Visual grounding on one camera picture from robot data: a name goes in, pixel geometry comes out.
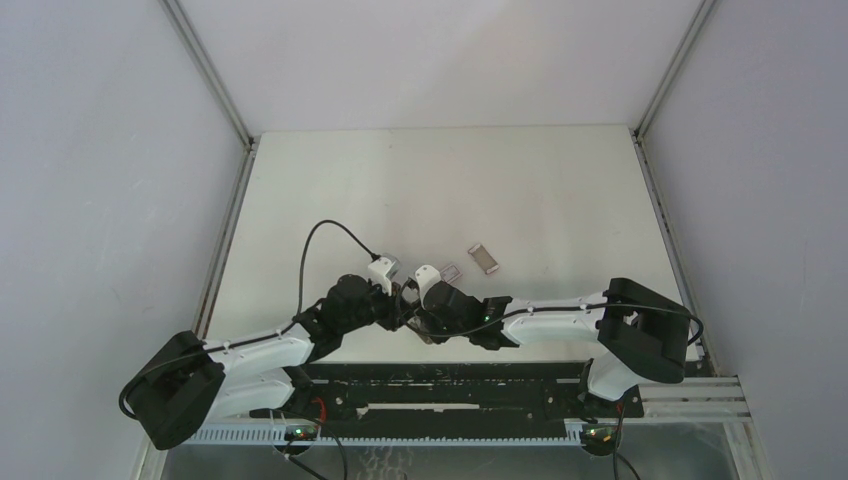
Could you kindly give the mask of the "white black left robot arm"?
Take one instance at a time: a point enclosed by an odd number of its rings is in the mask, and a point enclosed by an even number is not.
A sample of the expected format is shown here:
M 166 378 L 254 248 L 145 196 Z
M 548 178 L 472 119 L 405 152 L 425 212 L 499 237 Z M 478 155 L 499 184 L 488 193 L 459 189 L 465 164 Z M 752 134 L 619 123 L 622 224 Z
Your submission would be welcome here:
M 119 408 L 158 450 L 182 444 L 212 420 L 252 410 L 279 408 L 301 416 L 313 392 L 292 370 L 327 357 L 360 328 L 394 329 L 397 288 L 344 275 L 277 329 L 223 341 L 179 332 L 123 387 Z

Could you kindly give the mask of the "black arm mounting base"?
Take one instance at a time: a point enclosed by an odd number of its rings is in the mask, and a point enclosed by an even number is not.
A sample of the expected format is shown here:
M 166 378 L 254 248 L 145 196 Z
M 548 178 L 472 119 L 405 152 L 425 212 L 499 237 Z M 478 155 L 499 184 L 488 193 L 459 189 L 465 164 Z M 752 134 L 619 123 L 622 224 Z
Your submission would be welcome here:
M 513 436 L 551 433 L 559 422 L 641 418 L 640 391 L 618 401 L 582 392 L 581 362 L 311 364 L 285 405 L 337 436 Z

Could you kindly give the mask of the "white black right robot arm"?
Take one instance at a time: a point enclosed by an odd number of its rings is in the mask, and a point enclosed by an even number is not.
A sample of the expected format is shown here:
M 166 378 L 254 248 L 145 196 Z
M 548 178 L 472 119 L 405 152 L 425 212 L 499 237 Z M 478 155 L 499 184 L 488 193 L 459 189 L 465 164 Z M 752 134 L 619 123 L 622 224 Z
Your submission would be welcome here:
M 487 350 L 563 341 L 597 345 L 578 388 L 579 406 L 605 415 L 643 383 L 678 384 L 699 320 L 684 306 L 627 278 L 606 290 L 568 300 L 477 299 L 440 280 L 416 288 L 415 332 L 436 343 L 464 337 Z

